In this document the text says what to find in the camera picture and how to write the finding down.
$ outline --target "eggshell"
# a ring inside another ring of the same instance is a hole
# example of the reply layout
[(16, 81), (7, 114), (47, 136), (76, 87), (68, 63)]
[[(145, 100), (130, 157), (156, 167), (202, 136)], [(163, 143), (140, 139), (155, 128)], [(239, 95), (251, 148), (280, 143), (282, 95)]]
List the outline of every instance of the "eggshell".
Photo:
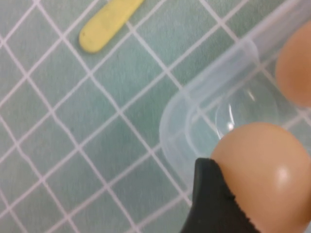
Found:
[(293, 103), (311, 107), (311, 22), (285, 44), (276, 64), (276, 81)]
[(268, 123), (236, 128), (211, 156), (236, 201), (263, 233), (302, 233), (311, 220), (311, 159), (289, 132)]

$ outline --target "green tile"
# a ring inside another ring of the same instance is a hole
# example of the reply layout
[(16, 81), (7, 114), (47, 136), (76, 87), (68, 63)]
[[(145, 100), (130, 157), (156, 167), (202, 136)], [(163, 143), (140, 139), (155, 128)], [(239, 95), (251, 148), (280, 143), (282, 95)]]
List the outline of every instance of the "green tile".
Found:
[(218, 29), (175, 67), (173, 74), (182, 84), (187, 84), (233, 43), (231, 37), (223, 29)]
[(57, 115), (76, 140), (82, 142), (114, 112), (109, 100), (91, 80), (87, 80), (59, 107)]
[(0, 114), (16, 139), (22, 137), (47, 113), (47, 108), (33, 88), (24, 83), (0, 108)]
[(199, 1), (170, 0), (138, 32), (160, 59), (169, 65), (215, 23)]
[(32, 78), (49, 103), (56, 105), (86, 72), (65, 44), (60, 44), (32, 73)]
[(7, 213), (0, 219), (0, 231), (1, 233), (21, 233), (21, 229), (13, 219), (13, 217)]
[(72, 157), (47, 181), (68, 212), (102, 187), (102, 183), (80, 154)]
[(2, 37), (5, 37), (9, 33), (32, 3), (31, 0), (1, 1), (0, 34)]
[(159, 142), (162, 112), (176, 91), (176, 86), (164, 77), (125, 112), (150, 147)]
[(17, 84), (22, 77), (20, 70), (14, 64), (5, 49), (0, 49), (0, 100)]
[(284, 1), (250, 0), (227, 22), (227, 25), (238, 37), (242, 37)]
[(0, 124), (0, 158), (13, 146), (13, 141), (5, 129), (5, 127)]
[(206, 1), (220, 17), (225, 17), (242, 0), (206, 0)]
[(305, 148), (311, 154), (311, 127), (304, 120), (301, 120), (300, 122), (292, 126), (289, 131), (295, 135), (295, 137), (305, 146)]
[(8, 45), (26, 70), (57, 40), (48, 21), (34, 9), (8, 40)]
[(73, 221), (80, 232), (123, 233), (130, 228), (121, 209), (107, 192), (78, 212), (73, 217)]
[(92, 10), (81, 20), (81, 22), (70, 32), (68, 40), (75, 47), (82, 59), (89, 68), (94, 68), (110, 51), (111, 49), (129, 32), (128, 27), (124, 26), (117, 32), (117, 34), (105, 45), (105, 47), (98, 53), (87, 53), (81, 49), (79, 44), (79, 33), (84, 25), (105, 5), (106, 0), (99, 0)]
[(67, 134), (50, 117), (27, 137), (21, 148), (44, 175), (69, 154), (74, 146)]
[(179, 177), (179, 175), (176, 173), (176, 171), (174, 170), (174, 168), (168, 163), (167, 159), (165, 158), (163, 151), (159, 150), (158, 152), (156, 152), (156, 156), (158, 157), (158, 159), (161, 161), (161, 163), (164, 165), (164, 167), (168, 170), (168, 172), (170, 173), (170, 175), (173, 177), (173, 179), (177, 182), (177, 184), (179, 185), (179, 187), (181, 187), (181, 189), (183, 191), (187, 190), (187, 186), (185, 185), (185, 183), (182, 181), (182, 179)]
[(59, 228), (57, 228), (52, 233), (74, 233), (74, 230), (71, 228), (68, 222), (61, 225)]
[(209, 157), (219, 138), (214, 130), (200, 117), (190, 128), (190, 138), (195, 148), (204, 157)]
[(125, 122), (117, 118), (85, 146), (85, 152), (110, 181), (143, 156), (146, 149)]
[(146, 225), (143, 233), (158, 233), (158, 232), (180, 232), (190, 208), (184, 201), (179, 202), (172, 209), (168, 210), (160, 217)]
[(131, 36), (95, 73), (119, 106), (126, 104), (161, 73), (150, 54)]
[(144, 18), (157, 4), (160, 0), (145, 0), (141, 6), (134, 12), (130, 18), (130, 23), (136, 25), (142, 18)]
[(113, 190), (136, 223), (178, 195), (153, 158), (116, 183)]
[(14, 202), (38, 180), (28, 163), (15, 150), (0, 164), (0, 188)]
[(42, 185), (18, 203), (14, 211), (30, 233), (45, 232), (63, 217)]
[(92, 0), (42, 0), (41, 4), (58, 28), (65, 31), (91, 2)]
[(276, 59), (266, 66), (267, 71), (275, 78), (276, 75)]
[(254, 79), (270, 91), (270, 94), (274, 97), (278, 110), (279, 123), (281, 125), (297, 115), (295, 106), (288, 102), (279, 90), (262, 73), (259, 73)]

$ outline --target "tiled floor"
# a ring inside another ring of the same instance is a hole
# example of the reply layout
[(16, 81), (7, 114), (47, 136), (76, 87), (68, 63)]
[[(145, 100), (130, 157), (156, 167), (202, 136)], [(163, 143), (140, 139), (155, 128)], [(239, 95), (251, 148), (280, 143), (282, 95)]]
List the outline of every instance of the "tiled floor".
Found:
[(0, 232), (178, 232), (190, 190), (162, 155), (162, 111), (283, 1), (145, 0), (90, 55), (77, 36), (106, 0), (3, 0)]

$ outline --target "plastic egg carton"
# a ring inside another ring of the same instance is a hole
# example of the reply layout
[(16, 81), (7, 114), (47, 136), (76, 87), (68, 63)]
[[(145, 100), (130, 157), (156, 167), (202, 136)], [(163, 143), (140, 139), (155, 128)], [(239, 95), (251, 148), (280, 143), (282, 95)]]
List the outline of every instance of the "plastic egg carton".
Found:
[[(282, 96), (273, 69), (285, 42), (310, 19), (311, 0), (286, 1), (171, 99), (160, 142), (189, 189), (195, 160), (208, 157), (220, 138), (241, 124), (265, 121), (291, 130), (304, 121), (311, 132), (310, 109)], [(296, 134), (311, 148), (302, 132)]]

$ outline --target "yellow plastic stick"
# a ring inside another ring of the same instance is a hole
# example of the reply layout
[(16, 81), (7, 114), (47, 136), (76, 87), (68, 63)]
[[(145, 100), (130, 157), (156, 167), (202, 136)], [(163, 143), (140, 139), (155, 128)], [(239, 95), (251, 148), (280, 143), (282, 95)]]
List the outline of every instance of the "yellow plastic stick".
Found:
[(100, 51), (144, 0), (111, 0), (82, 28), (79, 43), (89, 53)]

